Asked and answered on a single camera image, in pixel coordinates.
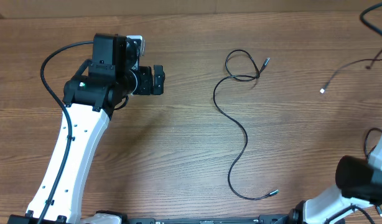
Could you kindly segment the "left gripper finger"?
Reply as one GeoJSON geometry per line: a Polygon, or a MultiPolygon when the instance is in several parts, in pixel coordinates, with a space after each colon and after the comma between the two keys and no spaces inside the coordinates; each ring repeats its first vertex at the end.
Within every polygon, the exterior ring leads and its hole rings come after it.
{"type": "Polygon", "coordinates": [[[164,93],[164,80],[163,79],[155,79],[152,94],[153,95],[162,95],[163,93],[164,93]]]}
{"type": "Polygon", "coordinates": [[[165,80],[164,67],[162,65],[154,65],[154,79],[165,80]]]}

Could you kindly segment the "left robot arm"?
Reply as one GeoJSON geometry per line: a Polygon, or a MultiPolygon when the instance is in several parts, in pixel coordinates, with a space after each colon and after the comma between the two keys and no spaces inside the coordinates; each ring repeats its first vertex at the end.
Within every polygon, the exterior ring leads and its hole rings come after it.
{"type": "Polygon", "coordinates": [[[59,99],[46,81],[44,87],[62,109],[62,123],[43,181],[23,216],[15,223],[128,223],[123,213],[97,211],[82,218],[85,183],[98,143],[114,111],[131,95],[161,95],[165,73],[161,65],[142,67],[145,40],[140,35],[96,34],[86,59],[66,82],[59,99]]]}

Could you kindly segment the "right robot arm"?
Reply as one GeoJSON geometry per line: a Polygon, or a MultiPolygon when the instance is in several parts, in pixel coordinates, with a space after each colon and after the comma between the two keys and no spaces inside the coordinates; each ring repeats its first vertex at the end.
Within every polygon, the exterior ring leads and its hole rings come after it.
{"type": "Polygon", "coordinates": [[[370,223],[365,208],[382,205],[382,135],[367,160],[343,156],[335,173],[335,185],[319,196],[301,202],[288,214],[287,223],[338,223],[359,210],[370,223]]]}

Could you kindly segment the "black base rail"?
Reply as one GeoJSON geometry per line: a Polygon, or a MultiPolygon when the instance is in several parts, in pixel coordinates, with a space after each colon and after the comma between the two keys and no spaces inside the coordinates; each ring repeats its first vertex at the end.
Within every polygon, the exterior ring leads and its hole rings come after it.
{"type": "Polygon", "coordinates": [[[80,223],[124,223],[124,224],[284,224],[287,223],[288,215],[259,215],[258,217],[233,217],[233,218],[180,218],[180,219],[155,219],[155,218],[128,218],[122,216],[120,222],[108,218],[107,211],[99,211],[93,217],[84,218],[80,223]]]}

